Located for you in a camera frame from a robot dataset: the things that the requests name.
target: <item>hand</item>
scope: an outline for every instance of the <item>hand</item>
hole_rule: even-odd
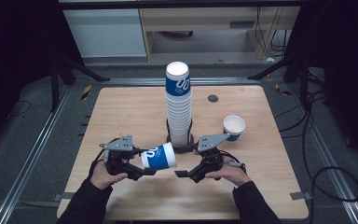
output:
[[[232,182],[236,186],[241,186],[242,184],[252,181],[251,178],[239,167],[232,167],[229,163],[232,160],[230,157],[223,156],[223,167],[218,171],[213,171],[205,174],[205,178],[220,178],[223,177],[226,180]]]
[[[103,161],[98,161],[95,164],[91,179],[89,180],[98,189],[106,189],[110,185],[117,183],[120,180],[127,178],[127,174],[110,175],[107,173],[106,166]]]

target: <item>cable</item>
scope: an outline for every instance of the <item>cable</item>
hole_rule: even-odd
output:
[[[276,119],[276,118],[278,118],[278,117],[280,117],[280,116],[282,116],[282,115],[284,115],[284,114],[287,114],[287,113],[289,113],[290,111],[292,111],[292,110],[294,110],[294,109],[296,109],[296,108],[298,108],[298,107],[300,107],[300,105],[296,105],[295,107],[293,107],[293,108],[291,108],[291,109],[289,109],[289,110],[286,110],[286,111],[282,112],[281,114],[275,116],[274,118]]]
[[[271,45],[271,49],[273,49],[273,50],[275,50],[275,51],[278,51],[278,52],[283,52],[283,54],[282,54],[282,56],[284,56],[284,53],[286,52],[286,47],[287,47],[287,44],[286,44],[286,36],[287,36],[287,32],[288,31],[290,31],[290,30],[285,30],[284,31],[284,36],[283,36],[283,44],[281,45],[281,42],[279,41],[279,36],[278,36],[278,34],[279,34],[279,30],[275,30],[274,31],[274,34],[273,34],[273,36],[272,36],[272,40],[271,40],[271,43],[270,43],[270,45]],[[274,45],[273,44],[273,39],[274,39],[274,37],[275,36],[277,36],[277,40],[278,40],[278,44],[279,45]]]
[[[317,94],[319,94],[319,93],[321,93],[321,92],[322,92],[322,91],[316,91],[315,93],[313,93],[313,94],[312,94],[312,95],[313,95],[313,98],[314,98],[315,95],[317,95]],[[279,130],[280,133],[286,132],[286,131],[291,130],[291,129],[294,129],[295,127],[297,127],[298,125],[300,125],[300,123],[307,117],[307,115],[308,115],[309,112],[310,112],[311,105],[314,103],[314,102],[312,102],[312,101],[313,101],[313,98],[310,97],[310,98],[308,99],[308,101],[307,101],[307,103],[306,103],[306,105],[305,105],[305,107],[306,107],[308,110],[306,111],[306,113],[304,114],[304,116],[302,117],[302,119],[299,120],[296,124],[294,124],[294,125],[292,125],[292,126],[290,126],[290,127],[288,127],[288,128],[284,128],[284,129]]]
[[[305,131],[305,133],[308,133],[310,131],[310,129],[312,129],[312,126],[313,126],[313,122],[310,125],[310,127]],[[283,136],[281,138],[295,138],[295,137],[301,137],[302,135],[304,135],[304,134],[302,133],[302,134],[292,135],[292,136]]]
[[[30,103],[29,101],[18,101],[17,103],[27,103],[27,104],[28,104],[28,108],[26,108],[25,111],[21,112],[20,114],[9,115],[9,116],[7,117],[7,119],[15,118],[15,117],[18,117],[18,116],[22,116],[22,115],[24,115],[26,112],[28,112],[28,110],[30,110],[30,108],[31,108],[31,103]]]
[[[220,150],[220,154],[222,154],[222,156],[230,157],[235,162],[240,162],[235,156],[231,155],[230,153],[226,152],[225,150]]]
[[[339,200],[339,201],[342,201],[342,202],[350,202],[350,203],[354,203],[354,202],[358,201],[358,195],[355,198],[352,198],[352,199],[341,198],[341,197],[338,197],[336,195],[333,195],[332,193],[327,192],[325,189],[321,188],[320,186],[318,186],[316,184],[317,178],[323,172],[328,171],[328,170],[339,170],[339,171],[345,173],[346,175],[348,175],[356,183],[356,185],[358,186],[358,179],[354,175],[352,175],[349,171],[347,171],[347,170],[345,170],[343,168],[340,168],[340,167],[336,167],[336,166],[327,166],[327,167],[324,167],[324,168],[320,169],[316,173],[316,175],[314,177],[312,177],[312,175],[310,174],[310,168],[308,166],[307,157],[306,157],[306,154],[305,154],[305,135],[306,135],[306,130],[307,130],[308,123],[310,121],[310,118],[312,117],[311,108],[312,108],[313,103],[315,102],[315,100],[314,100],[315,96],[316,96],[316,92],[313,93],[312,96],[308,100],[308,102],[310,102],[309,111],[308,111],[309,113],[307,115],[307,119],[306,119],[306,122],[305,122],[305,125],[304,125],[304,128],[303,128],[303,134],[302,134],[302,138],[301,138],[303,161],[304,161],[304,165],[305,165],[305,168],[306,168],[307,175],[311,180],[311,191],[310,191],[310,193],[313,195],[313,197],[311,198],[311,201],[310,201],[310,224],[313,223],[313,216],[314,216],[314,209],[315,209],[315,201],[314,201],[315,200],[314,199],[315,188],[318,189],[321,193],[323,193],[327,197],[335,199],[335,200]]]
[[[264,40],[264,36],[263,36],[262,31],[261,31],[261,26],[260,26],[259,20],[260,20],[260,7],[257,7],[257,16],[256,16],[256,23],[255,23],[255,38],[256,38],[258,44],[261,46],[261,49],[263,50],[264,54],[266,54],[269,57],[280,57],[280,56],[282,56],[282,55],[271,54],[267,50],[266,41]],[[261,44],[260,39],[257,36],[257,27],[259,29],[259,32],[260,32],[260,35],[261,35],[261,38],[262,38],[262,43],[263,43],[264,47]]]

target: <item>black sleeve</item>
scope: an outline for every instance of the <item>black sleeve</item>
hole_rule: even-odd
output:
[[[234,189],[232,194],[240,212],[242,224],[281,223],[266,201],[264,201],[263,196],[253,181],[244,183]]]
[[[57,224],[103,223],[106,204],[111,192],[112,187],[101,190],[86,179],[58,219]]]

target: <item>stack of paper cups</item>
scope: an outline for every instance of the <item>stack of paper cups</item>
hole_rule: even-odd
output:
[[[185,63],[168,64],[165,90],[171,142],[174,147],[182,147],[187,145],[191,122],[190,76]]]

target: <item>aluminum rail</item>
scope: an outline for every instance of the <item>aluminum rail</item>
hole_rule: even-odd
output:
[[[0,205],[0,224],[7,223],[8,219],[10,218],[10,215],[13,212],[14,207],[16,206],[16,203],[21,196],[21,193],[25,188],[25,185],[40,157],[40,154],[42,153],[42,150],[46,142],[48,141],[48,138],[57,121],[57,118],[61,114],[69,90],[71,90],[70,86],[64,87],[61,95],[61,100],[57,106],[57,109],[51,112],[50,115],[48,116],[48,120],[46,121],[45,126],[42,129],[42,132],[39,134],[27,160],[23,164],[21,171],[17,176],[16,181],[14,182],[6,198]]]
[[[250,80],[247,77],[192,77],[191,85],[256,85],[260,80]],[[111,86],[165,86],[165,77],[156,78],[110,78],[110,81],[98,82],[96,85]]]
[[[297,89],[292,85],[288,85],[290,92],[295,92],[294,98],[296,102],[300,105],[300,101],[297,97]],[[305,115],[305,110],[303,107],[300,107],[301,113]],[[319,155],[322,159],[322,162],[324,163],[324,166],[336,166],[338,167],[338,164],[336,160],[334,159],[334,156],[330,153],[330,150],[328,149],[326,143],[324,142],[324,139],[322,138],[321,133],[319,132],[318,128],[315,124],[310,129],[310,135],[312,138],[313,143],[315,144]],[[340,172],[339,170],[329,170],[327,171],[330,179],[333,183],[333,186],[336,189],[336,192],[340,198],[346,198],[346,199],[352,199],[354,198],[353,191],[351,190],[350,185],[348,184],[347,180],[345,179],[345,176]],[[347,203],[343,202],[343,205],[345,207],[345,210],[348,213],[348,216],[351,219],[352,223],[358,224],[358,202],[356,203]]]
[[[122,2],[36,3],[33,8],[61,10],[179,8],[179,7],[302,7],[326,0],[165,0]]]

